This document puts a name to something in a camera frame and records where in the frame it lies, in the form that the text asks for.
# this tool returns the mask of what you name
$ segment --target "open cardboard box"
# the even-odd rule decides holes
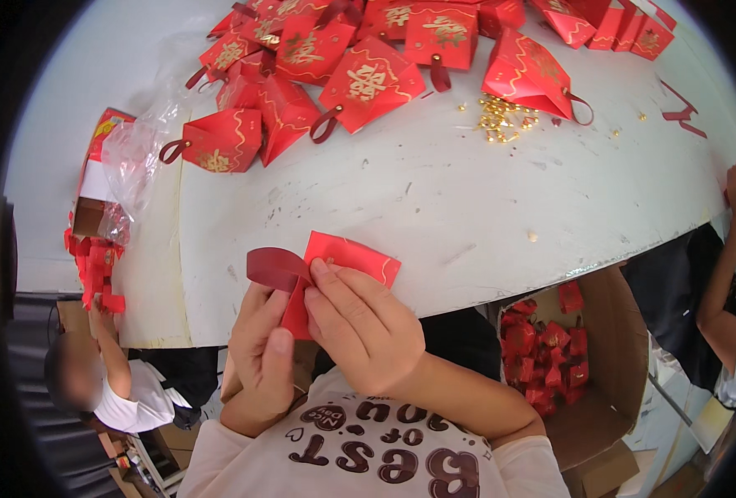
[[[636,423],[648,378],[648,330],[618,266],[580,277],[589,382],[586,394],[545,420],[559,463],[571,469],[610,449]],[[579,312],[562,315],[558,288],[529,295],[537,320],[574,327]]]

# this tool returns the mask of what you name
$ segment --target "gold wavy line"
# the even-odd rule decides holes
[[[570,31],[568,33],[568,35],[570,35],[570,39],[567,40],[567,45],[572,45],[572,35],[578,34],[578,32],[581,31],[581,27],[589,27],[589,23],[576,21],[576,23],[575,23],[575,31]]]

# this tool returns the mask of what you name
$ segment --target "ribbon handle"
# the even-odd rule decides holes
[[[570,93],[570,90],[568,90],[567,88],[562,88],[562,93],[568,99],[574,100],[575,102],[580,102],[581,104],[585,105],[586,107],[589,107],[589,112],[592,113],[592,116],[589,118],[589,121],[586,122],[586,123],[582,123],[581,121],[577,120],[576,117],[575,117],[575,112],[572,113],[572,120],[575,121],[576,123],[578,123],[579,125],[582,125],[582,126],[589,126],[589,125],[591,125],[592,124],[592,121],[595,120],[595,111],[592,109],[592,106],[589,105],[589,103],[586,100],[582,99],[581,97],[575,96],[572,93]]]
[[[172,152],[171,155],[166,158],[165,156],[166,152],[168,152],[169,149],[172,148],[173,146],[175,146],[176,149],[174,149],[174,152]],[[174,142],[169,142],[168,144],[163,145],[163,148],[161,149],[161,153],[158,154],[157,157],[164,163],[171,164],[176,160],[176,158],[180,157],[180,154],[182,154],[182,152],[185,149],[187,149],[190,146],[191,146],[190,140],[174,140]]]
[[[332,134],[334,127],[337,125],[337,115],[341,112],[343,112],[343,106],[338,104],[329,111],[321,114],[321,117],[315,120],[312,128],[310,128],[310,138],[313,139],[315,144],[323,144],[326,139],[329,138],[329,135]],[[317,132],[324,123],[326,123],[326,129],[323,131],[321,136],[316,138],[315,132]]]
[[[445,92],[451,89],[451,76],[447,68],[443,66],[443,58],[439,54],[432,55],[432,84],[437,92]]]
[[[335,17],[343,13],[354,25],[362,24],[362,13],[350,0],[333,0],[321,13],[321,17],[315,23],[315,29],[325,28]]]

